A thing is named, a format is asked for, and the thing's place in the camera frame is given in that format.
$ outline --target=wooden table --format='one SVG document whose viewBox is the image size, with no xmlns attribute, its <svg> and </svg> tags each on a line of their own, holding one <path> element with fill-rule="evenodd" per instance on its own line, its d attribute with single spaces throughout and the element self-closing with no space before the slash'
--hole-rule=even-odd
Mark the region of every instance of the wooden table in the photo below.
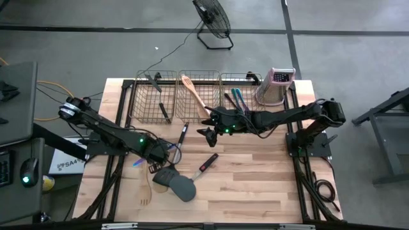
<svg viewBox="0 0 409 230">
<path fill-rule="evenodd" d="M 123 79 L 107 79 L 100 114 L 114 121 L 118 108 Z M 299 105 L 315 100 L 313 85 L 309 80 L 297 80 Z M 127 102 L 124 106 L 125 122 Z M 283 110 L 283 106 L 269 107 L 271 111 Z M 304 121 L 304 127 L 312 121 Z M 159 137 L 177 142 L 183 122 L 174 118 L 171 125 L 140 124 L 133 120 L 137 128 L 148 129 Z M 184 203 L 169 189 L 158 194 L 152 190 L 152 200 L 141 206 L 137 200 L 140 182 L 140 167 L 132 167 L 139 158 L 126 157 L 121 179 L 115 221 L 130 222 L 236 222 L 236 223 L 301 223 L 300 204 L 295 182 L 292 159 L 288 156 L 284 135 L 286 125 L 281 125 L 268 138 L 260 139 L 251 134 L 218 136 L 216 147 L 210 148 L 206 139 L 196 132 L 205 126 L 190 124 L 183 142 L 182 161 L 176 166 L 182 175 L 191 177 L 198 167 L 213 153 L 219 158 L 196 181 L 196 197 Z M 310 158 L 311 168 L 318 179 L 328 180 L 335 187 L 334 176 L 328 164 L 320 158 Z M 73 216 L 83 214 L 99 193 L 104 178 L 107 156 L 95 157 L 86 165 L 82 177 Z M 311 199 L 306 190 L 307 208 L 312 217 Z M 105 215 L 111 203 L 111 192 L 107 196 Z M 332 204 L 326 203 L 335 216 L 342 213 Z"/>
</svg>

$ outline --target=concrete floor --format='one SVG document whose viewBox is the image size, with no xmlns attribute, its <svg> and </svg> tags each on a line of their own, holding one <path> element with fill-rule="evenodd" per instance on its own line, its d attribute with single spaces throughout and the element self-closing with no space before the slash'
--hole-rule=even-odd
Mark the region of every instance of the concrete floor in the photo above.
<svg viewBox="0 0 409 230">
<path fill-rule="evenodd" d="M 401 0 L 287 0 L 298 30 L 409 31 L 409 2 Z M 233 29 L 285 29 L 280 0 L 220 0 Z M 2 24 L 193 28 L 199 17 L 190 1 L 14 0 L 0 13 Z M 179 45 L 185 33 L 50 33 L 0 31 L 0 57 L 10 64 L 37 61 L 40 80 L 58 82 L 76 96 L 103 90 L 108 77 L 134 77 Z M 232 34 L 231 51 L 210 51 L 192 35 L 157 70 L 260 72 L 293 64 L 285 34 Z M 223 44 L 211 34 L 204 38 Z M 388 173 L 369 123 L 350 120 L 392 93 L 409 86 L 409 36 L 294 37 L 303 79 L 317 97 L 334 97 L 348 122 L 329 134 L 337 189 L 348 222 L 409 228 L 409 182 L 374 187 Z M 50 92 L 64 100 L 62 95 Z M 92 106 L 98 109 L 99 101 Z M 56 115 L 58 103 L 38 94 L 36 117 Z M 72 135 L 62 121 L 42 123 L 59 135 Z M 61 220 L 76 189 L 51 194 L 45 210 Z"/>
</svg>

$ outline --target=box grater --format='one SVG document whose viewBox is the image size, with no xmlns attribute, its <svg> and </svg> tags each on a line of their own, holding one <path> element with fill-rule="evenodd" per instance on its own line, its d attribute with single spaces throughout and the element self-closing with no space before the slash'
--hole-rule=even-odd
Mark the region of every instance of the box grater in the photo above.
<svg viewBox="0 0 409 230">
<path fill-rule="evenodd" d="M 256 100 L 261 105 L 274 106 L 284 102 L 284 94 L 295 78 L 295 69 L 276 69 L 268 71 L 264 81 L 256 91 Z"/>
</svg>

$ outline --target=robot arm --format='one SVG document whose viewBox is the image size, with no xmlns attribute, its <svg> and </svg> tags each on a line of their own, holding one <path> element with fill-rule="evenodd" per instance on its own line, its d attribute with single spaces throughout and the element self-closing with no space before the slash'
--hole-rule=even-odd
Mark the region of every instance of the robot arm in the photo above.
<svg viewBox="0 0 409 230">
<path fill-rule="evenodd" d="M 99 141 L 92 144 L 100 146 L 98 150 L 109 152 L 108 155 L 132 152 L 145 158 L 150 164 L 164 165 L 167 162 L 169 152 L 165 141 L 156 136 L 152 138 L 149 133 L 130 131 L 137 130 L 136 128 L 121 128 L 100 116 L 84 100 L 68 97 L 65 104 L 59 108 L 58 115 L 71 124 L 82 124 L 92 129 L 99 135 Z"/>
<path fill-rule="evenodd" d="M 300 146 L 311 143 L 314 137 L 328 127 L 339 127 L 345 122 L 345 115 L 341 104 L 332 100 L 319 99 L 299 108 L 288 109 L 280 112 L 267 111 L 240 111 L 238 109 L 226 109 L 217 107 L 207 108 L 212 111 L 210 119 L 202 121 L 204 125 L 214 126 L 214 130 L 200 129 L 200 134 L 206 137 L 210 147 L 217 143 L 217 134 L 242 134 L 252 133 L 261 138 L 260 134 L 266 131 L 274 131 L 278 125 L 314 119 L 315 122 L 308 128 L 297 131 Z"/>
</svg>

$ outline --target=yellow object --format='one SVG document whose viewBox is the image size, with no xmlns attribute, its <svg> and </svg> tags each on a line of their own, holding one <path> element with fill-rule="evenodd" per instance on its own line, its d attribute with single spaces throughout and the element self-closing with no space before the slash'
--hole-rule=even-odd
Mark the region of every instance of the yellow object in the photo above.
<svg viewBox="0 0 409 230">
<path fill-rule="evenodd" d="M 56 184 L 56 181 L 54 180 L 54 178 L 43 175 L 43 192 L 50 191 L 54 187 L 55 184 Z"/>
</svg>

